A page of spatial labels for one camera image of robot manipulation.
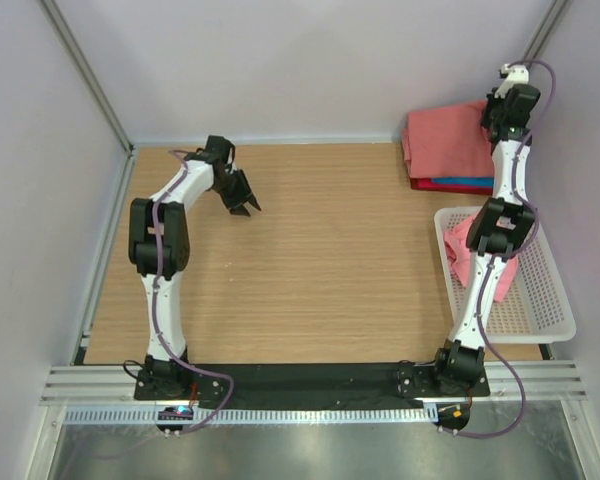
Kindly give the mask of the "salmon pink t-shirt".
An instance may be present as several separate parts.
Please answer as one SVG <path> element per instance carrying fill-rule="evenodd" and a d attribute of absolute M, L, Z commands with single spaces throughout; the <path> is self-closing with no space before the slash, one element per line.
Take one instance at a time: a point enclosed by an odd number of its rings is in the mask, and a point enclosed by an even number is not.
<path fill-rule="evenodd" d="M 413 179 L 491 178 L 494 166 L 486 107 L 476 100 L 411 111 L 402 132 L 404 162 Z"/>

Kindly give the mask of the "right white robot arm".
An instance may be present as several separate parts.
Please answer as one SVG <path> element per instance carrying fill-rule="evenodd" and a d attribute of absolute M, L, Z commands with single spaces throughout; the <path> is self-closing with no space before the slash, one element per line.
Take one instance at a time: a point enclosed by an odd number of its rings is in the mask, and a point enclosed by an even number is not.
<path fill-rule="evenodd" d="M 461 314 L 430 372 L 433 389 L 452 396 L 480 382 L 486 326 L 498 282 L 507 263 L 532 241 L 538 230 L 536 213 L 526 187 L 526 161 L 532 134 L 527 123 L 540 99 L 540 91 L 516 83 L 487 96 L 482 125 L 488 130 L 494 164 L 494 193 L 474 218 L 466 239 L 470 253 L 468 291 Z"/>

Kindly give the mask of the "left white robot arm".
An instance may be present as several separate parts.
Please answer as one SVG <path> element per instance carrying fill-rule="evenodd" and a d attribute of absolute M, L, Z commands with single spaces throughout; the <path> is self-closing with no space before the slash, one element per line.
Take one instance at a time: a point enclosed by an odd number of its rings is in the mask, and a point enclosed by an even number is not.
<path fill-rule="evenodd" d="M 173 150 L 176 174 L 158 192 L 131 202 L 128 257 L 141 277 L 147 299 L 150 338 L 136 375 L 140 400 L 184 398 L 198 375 L 188 360 L 181 322 L 181 283 L 191 243 L 187 214 L 206 192 L 215 192 L 231 215 L 261 209 L 246 174 L 237 167 L 236 146 L 210 135 L 194 151 Z"/>

